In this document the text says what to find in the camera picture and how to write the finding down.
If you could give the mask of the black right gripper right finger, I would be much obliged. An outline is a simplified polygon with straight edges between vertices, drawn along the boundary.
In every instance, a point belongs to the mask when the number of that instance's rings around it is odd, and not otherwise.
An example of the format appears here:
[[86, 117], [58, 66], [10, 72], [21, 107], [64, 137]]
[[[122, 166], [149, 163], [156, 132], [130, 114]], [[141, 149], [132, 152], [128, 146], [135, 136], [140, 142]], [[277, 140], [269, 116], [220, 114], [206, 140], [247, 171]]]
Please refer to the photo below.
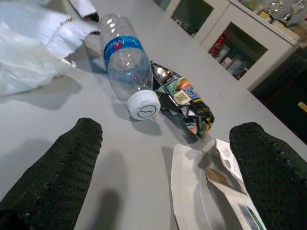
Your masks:
[[229, 133], [245, 187], [269, 230], [307, 228], [307, 163], [256, 122]]

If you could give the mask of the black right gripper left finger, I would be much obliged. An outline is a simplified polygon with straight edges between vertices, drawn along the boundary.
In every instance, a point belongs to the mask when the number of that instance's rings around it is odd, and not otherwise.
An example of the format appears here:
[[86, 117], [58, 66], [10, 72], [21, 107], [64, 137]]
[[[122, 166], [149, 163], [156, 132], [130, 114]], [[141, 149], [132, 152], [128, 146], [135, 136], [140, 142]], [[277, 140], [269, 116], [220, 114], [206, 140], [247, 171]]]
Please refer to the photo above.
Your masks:
[[102, 126], [91, 118], [60, 135], [1, 200], [0, 228], [74, 229], [102, 141]]

